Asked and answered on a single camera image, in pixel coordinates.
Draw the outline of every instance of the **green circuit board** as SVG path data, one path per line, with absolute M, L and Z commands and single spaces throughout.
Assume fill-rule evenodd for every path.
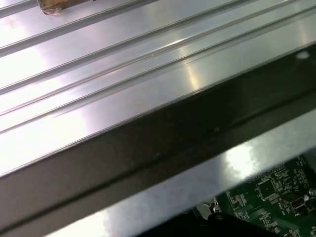
M 222 212 L 286 237 L 316 237 L 315 172 L 304 156 L 219 195 Z

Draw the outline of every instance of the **silver metal surface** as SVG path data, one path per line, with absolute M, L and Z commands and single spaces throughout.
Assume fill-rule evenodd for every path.
M 49 237 L 134 236 L 315 146 L 316 110 Z
M 315 13 L 314 0 L 107 0 L 0 19 L 0 175 L 314 42 Z

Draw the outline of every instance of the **black metal frame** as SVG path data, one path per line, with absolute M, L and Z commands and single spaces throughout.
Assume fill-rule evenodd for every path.
M 0 234 L 42 236 L 313 110 L 316 48 L 306 50 L 2 177 Z

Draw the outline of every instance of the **small capacitor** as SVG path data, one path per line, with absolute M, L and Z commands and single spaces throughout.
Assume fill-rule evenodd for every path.
M 304 201 L 307 202 L 310 199 L 308 195 L 304 195 Z
M 316 197 L 316 189 L 310 189 L 309 194 L 310 194 L 312 197 Z

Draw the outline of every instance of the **microchip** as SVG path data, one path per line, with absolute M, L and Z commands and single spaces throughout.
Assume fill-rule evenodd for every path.
M 258 188 L 263 199 L 267 199 L 276 192 L 271 180 L 267 180 L 266 182 L 259 184 Z
M 291 207 L 293 211 L 305 205 L 304 198 L 296 193 L 289 193 L 280 198 L 285 204 Z

